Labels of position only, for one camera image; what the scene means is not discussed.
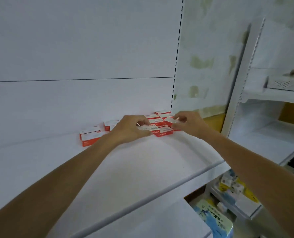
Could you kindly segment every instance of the white perforated basket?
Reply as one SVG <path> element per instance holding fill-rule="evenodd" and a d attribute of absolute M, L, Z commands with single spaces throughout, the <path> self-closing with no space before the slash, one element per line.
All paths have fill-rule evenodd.
<path fill-rule="evenodd" d="M 294 91 L 294 77 L 268 76 L 267 88 Z"/>

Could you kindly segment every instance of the wall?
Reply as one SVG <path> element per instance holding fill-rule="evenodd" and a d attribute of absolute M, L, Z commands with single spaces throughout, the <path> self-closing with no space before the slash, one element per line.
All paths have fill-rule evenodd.
<path fill-rule="evenodd" d="M 294 0 L 185 0 L 173 112 L 224 113 L 254 18 L 294 29 Z"/>

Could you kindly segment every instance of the shelf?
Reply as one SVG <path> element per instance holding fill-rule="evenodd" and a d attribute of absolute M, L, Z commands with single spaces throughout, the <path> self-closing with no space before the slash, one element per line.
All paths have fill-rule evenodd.
<path fill-rule="evenodd" d="M 84 149 L 78 134 L 0 148 L 0 208 Z M 195 177 L 205 176 L 206 182 L 216 178 L 227 167 L 208 171 L 221 164 L 226 163 L 211 146 L 182 131 L 121 145 L 105 158 L 48 237 L 93 232 Z M 175 199 L 184 195 L 177 193 Z"/>
<path fill-rule="evenodd" d="M 258 212 L 260 211 L 262 205 L 261 204 L 257 204 L 256 209 L 250 214 L 247 215 L 246 213 L 244 213 L 242 210 L 240 210 L 236 205 L 232 205 L 230 204 L 228 201 L 226 201 L 222 195 L 222 192 L 220 192 L 215 186 L 213 186 L 210 189 L 210 192 L 219 200 L 221 201 L 225 207 L 227 207 L 233 214 L 236 215 L 236 217 L 244 220 L 244 219 L 249 219 L 251 220 L 252 218 L 254 218 L 255 215 L 258 214 Z"/>
<path fill-rule="evenodd" d="M 274 121 L 261 129 L 230 139 L 276 164 L 284 165 L 294 157 L 294 124 Z"/>
<path fill-rule="evenodd" d="M 294 91 L 263 88 L 262 92 L 243 91 L 241 102 L 246 103 L 249 99 L 272 100 L 294 103 Z"/>
<path fill-rule="evenodd" d="M 191 206 L 184 199 L 181 199 L 123 235 L 120 235 L 118 230 L 109 229 L 109 236 L 106 236 L 107 233 L 99 230 L 86 238 L 208 237 L 211 233 L 210 228 Z"/>

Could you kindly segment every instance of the person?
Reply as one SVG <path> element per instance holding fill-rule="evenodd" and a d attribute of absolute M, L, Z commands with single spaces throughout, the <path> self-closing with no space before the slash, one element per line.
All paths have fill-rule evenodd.
<path fill-rule="evenodd" d="M 197 112 L 174 116 L 174 128 L 209 143 L 241 177 L 284 230 L 294 238 L 294 174 L 207 126 Z M 0 210 L 0 237 L 45 237 L 104 158 L 118 145 L 151 135 L 124 116 L 108 134 L 31 185 Z"/>

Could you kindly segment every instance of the red box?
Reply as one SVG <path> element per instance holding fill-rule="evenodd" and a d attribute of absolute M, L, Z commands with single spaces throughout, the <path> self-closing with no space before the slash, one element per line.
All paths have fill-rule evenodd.
<path fill-rule="evenodd" d="M 151 114 L 151 115 L 145 115 L 147 119 L 159 119 L 159 116 L 157 114 Z"/>
<path fill-rule="evenodd" d="M 165 119 L 165 118 L 167 118 L 167 117 L 173 117 L 173 116 L 175 116 L 175 115 L 172 114 L 172 113 L 166 113 L 166 114 L 158 114 L 158 116 L 159 116 L 160 118 L 162 118 L 162 119 Z"/>
<path fill-rule="evenodd" d="M 137 128 L 140 129 L 140 130 L 149 130 L 153 134 L 158 134 L 160 132 L 160 129 L 155 124 L 137 126 Z"/>
<path fill-rule="evenodd" d="M 180 120 L 177 119 L 173 119 L 171 117 L 167 117 L 164 119 L 164 122 L 166 125 L 168 125 L 169 127 L 171 127 L 174 123 L 182 123 Z"/>
<path fill-rule="evenodd" d="M 170 110 L 161 110 L 161 111 L 156 111 L 155 114 L 168 114 L 171 113 Z"/>
<path fill-rule="evenodd" d="M 98 141 L 100 139 L 100 137 L 102 137 L 106 133 L 107 132 L 97 131 L 97 132 L 92 132 L 92 133 L 87 133 L 87 134 L 81 135 L 82 146 L 86 147 L 86 146 L 94 144 L 96 141 Z"/>
<path fill-rule="evenodd" d="M 168 126 L 163 126 L 163 127 L 160 127 L 159 129 L 160 129 L 159 133 L 155 134 L 157 137 L 173 134 L 173 129 Z"/>
<path fill-rule="evenodd" d="M 104 122 L 104 129 L 105 131 L 109 131 L 110 126 L 115 126 L 118 124 L 120 120 L 110 120 L 107 122 Z"/>
<path fill-rule="evenodd" d="M 84 129 L 80 130 L 80 140 L 82 140 L 81 135 L 92 133 L 92 132 L 97 132 L 97 131 L 101 131 L 101 128 L 98 126 L 92 126 L 92 127 L 84 128 Z"/>
<path fill-rule="evenodd" d="M 163 126 L 166 125 L 165 121 L 162 118 L 158 119 L 149 119 L 150 124 L 155 124 L 156 126 Z"/>

